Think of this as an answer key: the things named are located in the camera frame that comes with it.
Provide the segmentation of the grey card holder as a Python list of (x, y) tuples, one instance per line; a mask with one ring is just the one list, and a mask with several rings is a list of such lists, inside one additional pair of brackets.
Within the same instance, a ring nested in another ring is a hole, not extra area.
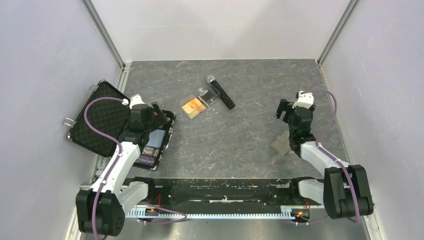
[(280, 155), (286, 155), (291, 151), (289, 137), (290, 133), (288, 131), (285, 131), (284, 133), (276, 137), (275, 141), (271, 144), (271, 147), (276, 150)]

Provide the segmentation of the orange credit cards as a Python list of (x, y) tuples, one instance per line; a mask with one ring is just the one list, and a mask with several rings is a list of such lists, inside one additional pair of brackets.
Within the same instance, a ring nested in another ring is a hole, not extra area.
[(190, 119), (193, 119), (206, 110), (207, 107), (198, 98), (194, 98), (185, 103), (181, 108)]

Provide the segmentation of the clear plastic card box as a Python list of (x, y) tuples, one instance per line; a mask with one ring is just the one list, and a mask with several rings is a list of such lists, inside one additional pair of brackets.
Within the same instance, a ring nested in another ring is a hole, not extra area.
[(189, 119), (197, 117), (220, 99), (220, 93), (212, 86), (203, 86), (179, 101), (180, 108)]

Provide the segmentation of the black glitter microphone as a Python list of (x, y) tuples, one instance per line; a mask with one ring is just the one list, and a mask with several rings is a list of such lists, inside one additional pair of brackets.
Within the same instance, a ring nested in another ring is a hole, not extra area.
[(215, 89), (219, 92), (219, 97), (221, 99), (221, 101), (224, 103), (224, 105), (229, 109), (232, 110), (235, 107), (235, 103), (233, 102), (233, 100), (228, 96), (228, 94), (224, 91), (224, 89), (222, 88), (222, 86), (218, 83), (218, 81), (216, 80), (216, 78), (209, 74), (206, 77), (206, 81)]

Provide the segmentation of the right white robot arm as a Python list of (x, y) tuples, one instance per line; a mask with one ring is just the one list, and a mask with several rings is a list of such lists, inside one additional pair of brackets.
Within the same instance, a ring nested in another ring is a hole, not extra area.
[(290, 150), (310, 163), (323, 176), (292, 179), (289, 199), (295, 204), (313, 200), (331, 219), (357, 221), (374, 213), (374, 202), (365, 168), (349, 164), (330, 153), (312, 134), (314, 104), (281, 99), (274, 117), (288, 125)]

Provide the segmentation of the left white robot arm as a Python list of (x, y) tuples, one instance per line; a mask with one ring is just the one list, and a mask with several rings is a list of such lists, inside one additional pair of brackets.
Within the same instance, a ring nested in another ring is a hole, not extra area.
[(141, 164), (148, 169), (157, 166), (172, 135), (176, 115), (161, 110), (156, 102), (148, 105), (141, 100), (100, 97), (86, 105), (83, 117), (77, 122), (100, 136), (91, 143), (106, 146), (104, 157), (111, 160), (97, 181), (76, 195), (78, 227), (81, 232), (104, 240), (121, 232), (125, 214), (137, 203), (151, 204), (156, 200), (157, 190), (143, 181), (131, 183), (124, 191), (121, 187), (142, 151), (162, 131), (159, 146), (154, 148), (157, 154)]

